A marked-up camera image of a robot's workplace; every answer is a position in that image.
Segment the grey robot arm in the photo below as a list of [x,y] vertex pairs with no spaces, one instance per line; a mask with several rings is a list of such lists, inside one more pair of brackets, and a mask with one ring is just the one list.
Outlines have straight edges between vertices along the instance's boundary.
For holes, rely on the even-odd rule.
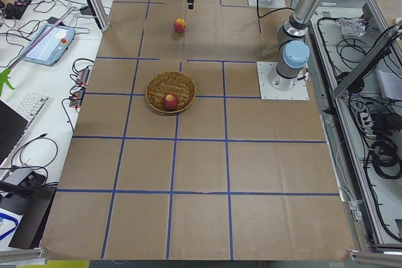
[[303,42],[311,20],[320,0],[299,0],[289,19],[277,32],[280,59],[268,75],[269,84],[279,91],[293,89],[300,70],[310,56],[309,47]]

